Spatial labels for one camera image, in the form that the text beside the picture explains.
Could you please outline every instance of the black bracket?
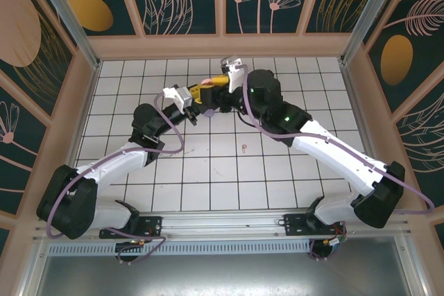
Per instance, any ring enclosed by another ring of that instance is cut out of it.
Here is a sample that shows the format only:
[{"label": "black bracket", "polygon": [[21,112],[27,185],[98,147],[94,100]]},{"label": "black bracket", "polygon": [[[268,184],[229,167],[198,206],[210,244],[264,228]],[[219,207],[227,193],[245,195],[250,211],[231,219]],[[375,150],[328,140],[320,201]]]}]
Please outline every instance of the black bracket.
[{"label": "black bracket", "polygon": [[[140,216],[137,221],[136,230],[132,235],[136,236],[160,236],[162,231],[162,217],[161,216]],[[120,239],[127,238],[111,232],[107,229],[101,229],[99,232],[99,238],[101,239]]]},{"label": "black bracket", "polygon": [[[281,226],[285,228],[287,236],[334,236],[336,229],[332,225],[322,225],[313,229],[307,224],[307,214],[286,214],[281,220]],[[339,230],[343,232],[343,227],[338,224]]]}]

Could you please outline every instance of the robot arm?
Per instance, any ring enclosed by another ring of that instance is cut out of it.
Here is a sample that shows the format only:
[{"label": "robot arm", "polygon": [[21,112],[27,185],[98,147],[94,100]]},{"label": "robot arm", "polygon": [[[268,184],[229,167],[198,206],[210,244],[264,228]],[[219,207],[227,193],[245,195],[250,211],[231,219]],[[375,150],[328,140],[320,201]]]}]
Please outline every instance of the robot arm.
[{"label": "robot arm", "polygon": [[[239,69],[239,65],[241,65],[240,59],[226,58],[222,61],[224,76],[209,79],[203,85],[165,89],[165,96],[172,98],[175,104],[163,110],[164,114],[174,125],[186,119],[195,125],[199,114],[218,108],[222,112],[229,112],[235,108],[246,114],[241,92],[244,72]],[[386,166],[383,162],[370,159],[338,140],[313,120],[306,111],[284,102],[280,83],[271,71],[251,72],[248,76],[248,94],[253,115],[266,131],[273,134],[321,134],[328,139],[341,142],[355,154],[371,160],[376,167],[387,169],[387,172],[398,179],[404,179],[404,169],[401,165],[393,162],[390,166]],[[97,199],[97,195],[124,175],[146,167],[156,160],[159,153],[142,149],[163,149],[164,144],[159,138],[171,127],[155,108],[148,104],[136,108],[132,126],[133,135],[124,147],[115,152],[119,153],[115,157],[111,159],[104,157],[78,168],[68,166],[58,168],[40,202],[37,215],[43,220],[48,220],[54,202],[65,186],[77,175],[92,168],[92,172],[78,181],[72,189],[73,192],[66,193],[55,211],[51,225],[71,239],[78,238],[88,229],[104,227],[113,227],[127,234],[133,234],[139,219],[138,210],[122,201]],[[292,137],[278,141],[315,157],[341,174],[355,189],[350,195],[317,198],[307,212],[307,224],[312,229],[356,217],[373,227],[385,225],[402,196],[401,186],[365,167],[360,161],[331,144],[329,140]],[[105,163],[97,168],[94,167],[104,159]]]}]

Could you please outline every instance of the gold circle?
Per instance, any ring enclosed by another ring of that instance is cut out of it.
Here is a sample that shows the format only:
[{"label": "gold circle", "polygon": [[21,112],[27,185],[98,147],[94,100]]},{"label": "gold circle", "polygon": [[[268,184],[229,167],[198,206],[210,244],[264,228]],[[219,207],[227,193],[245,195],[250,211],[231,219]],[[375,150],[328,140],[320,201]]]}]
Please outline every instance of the gold circle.
[{"label": "gold circle", "polygon": [[113,18],[103,0],[68,0],[83,28],[91,31],[106,31],[111,28]]},{"label": "gold circle", "polygon": [[31,0],[0,0],[0,59],[25,67],[37,57],[42,39],[39,13]]},{"label": "gold circle", "polygon": [[390,86],[401,83],[408,74],[413,61],[413,47],[407,37],[391,37],[382,51],[381,74]]}]

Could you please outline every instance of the yellow object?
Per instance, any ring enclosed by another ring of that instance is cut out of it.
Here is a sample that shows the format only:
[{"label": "yellow object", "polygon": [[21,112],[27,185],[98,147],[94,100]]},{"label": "yellow object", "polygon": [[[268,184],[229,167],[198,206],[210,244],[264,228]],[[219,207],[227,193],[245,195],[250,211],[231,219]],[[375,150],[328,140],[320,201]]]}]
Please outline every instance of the yellow object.
[{"label": "yellow object", "polygon": [[15,67],[31,64],[40,49],[42,29],[31,0],[0,0],[0,59]]},{"label": "yellow object", "polygon": [[382,51],[381,74],[389,85],[401,83],[410,70],[413,61],[413,47],[402,35],[391,37]]},{"label": "yellow object", "polygon": [[113,18],[103,0],[68,0],[83,28],[91,31],[106,31],[111,28]]},{"label": "yellow object", "polygon": [[191,93],[191,96],[193,96],[193,99],[196,103],[202,104],[202,101],[200,100],[200,90],[201,89],[208,89],[213,88],[214,86],[223,86],[230,82],[230,79],[228,76],[216,76],[214,78],[211,78],[210,82],[211,85],[205,84],[205,85],[196,85],[192,87],[189,92]]}]

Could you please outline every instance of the white tile floor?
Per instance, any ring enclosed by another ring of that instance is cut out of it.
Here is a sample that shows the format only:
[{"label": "white tile floor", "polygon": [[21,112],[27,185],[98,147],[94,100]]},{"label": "white tile floor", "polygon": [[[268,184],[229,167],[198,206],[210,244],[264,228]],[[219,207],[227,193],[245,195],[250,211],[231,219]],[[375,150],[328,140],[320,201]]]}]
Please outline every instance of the white tile floor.
[{"label": "white tile floor", "polygon": [[[340,139],[364,151],[336,58],[244,58],[251,69],[277,73],[286,101],[306,109]],[[163,87],[199,83],[221,73],[219,59],[104,62],[77,165],[110,154],[132,132],[132,113]],[[163,107],[171,104],[162,101]],[[320,195],[349,192],[348,183],[313,157],[289,150],[234,112],[179,126],[185,150],[161,155],[118,180],[103,196],[140,211],[208,211],[308,207]],[[161,140],[179,146],[170,132]]]}]

